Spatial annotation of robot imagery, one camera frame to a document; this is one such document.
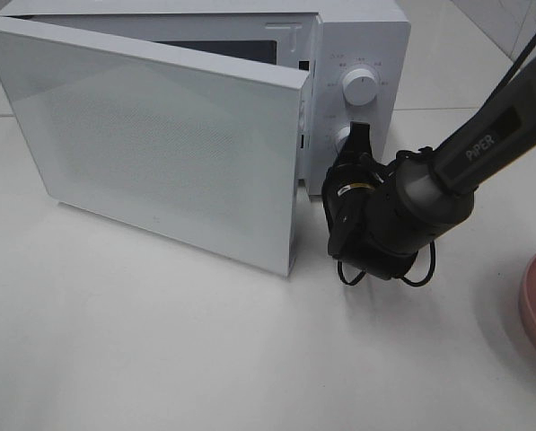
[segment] microwave control panel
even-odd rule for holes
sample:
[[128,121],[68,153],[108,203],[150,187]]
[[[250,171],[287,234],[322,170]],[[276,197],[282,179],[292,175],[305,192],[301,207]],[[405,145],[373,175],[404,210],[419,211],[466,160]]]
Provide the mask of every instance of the microwave control panel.
[[352,122],[371,125],[373,156],[382,158],[409,38],[408,22],[323,22],[319,30],[305,178],[310,195],[321,193]]

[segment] black cable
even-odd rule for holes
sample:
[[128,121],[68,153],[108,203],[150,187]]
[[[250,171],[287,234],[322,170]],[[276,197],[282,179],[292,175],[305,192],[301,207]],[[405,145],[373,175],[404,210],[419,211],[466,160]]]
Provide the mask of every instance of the black cable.
[[406,277],[402,277],[401,280],[406,284],[413,287],[421,287],[425,286],[431,278],[433,277],[433,274],[435,273],[435,241],[431,241],[429,243],[429,254],[430,254],[430,260],[429,260],[429,270],[427,271],[426,277],[421,281],[411,281]]
[[527,57],[531,54],[531,52],[536,47],[536,33],[533,35],[531,40],[529,40],[529,43],[525,46],[523,51],[521,51],[521,54],[519,54],[519,57],[513,62],[513,65],[509,68],[505,76],[503,76],[503,79],[499,82],[497,87],[495,87],[495,90],[489,95],[485,103],[483,103],[483,106],[487,105],[491,99],[493,99],[498,92],[503,90],[507,84],[513,79],[517,71],[521,68],[524,61],[527,59]]
[[341,260],[338,260],[338,275],[339,279],[344,285],[355,286],[362,280],[363,277],[365,277],[365,274],[365,271],[361,271],[353,280],[347,281],[346,277],[343,275],[343,263],[341,262]]

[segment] table surface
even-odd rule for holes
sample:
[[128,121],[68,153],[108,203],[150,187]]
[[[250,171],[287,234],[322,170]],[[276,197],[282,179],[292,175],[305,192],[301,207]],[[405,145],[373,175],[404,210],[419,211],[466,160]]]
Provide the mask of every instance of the table surface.
[[[510,64],[450,2],[401,4],[387,159],[440,143]],[[58,204],[0,88],[0,430],[536,430],[536,149],[478,190],[424,288],[343,287],[321,202],[298,213],[281,278]]]

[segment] white microwave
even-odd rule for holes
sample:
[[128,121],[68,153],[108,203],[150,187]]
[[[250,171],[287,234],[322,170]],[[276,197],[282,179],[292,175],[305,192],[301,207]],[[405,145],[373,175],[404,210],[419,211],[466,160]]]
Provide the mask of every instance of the white microwave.
[[13,0],[0,81],[49,195],[287,275],[299,180],[352,122],[381,157],[393,0]]

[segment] microwave door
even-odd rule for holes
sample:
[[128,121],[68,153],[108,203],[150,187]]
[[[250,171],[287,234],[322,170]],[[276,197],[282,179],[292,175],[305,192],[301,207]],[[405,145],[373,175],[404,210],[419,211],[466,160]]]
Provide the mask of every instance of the microwave door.
[[281,275],[306,78],[0,18],[0,80],[50,196]]

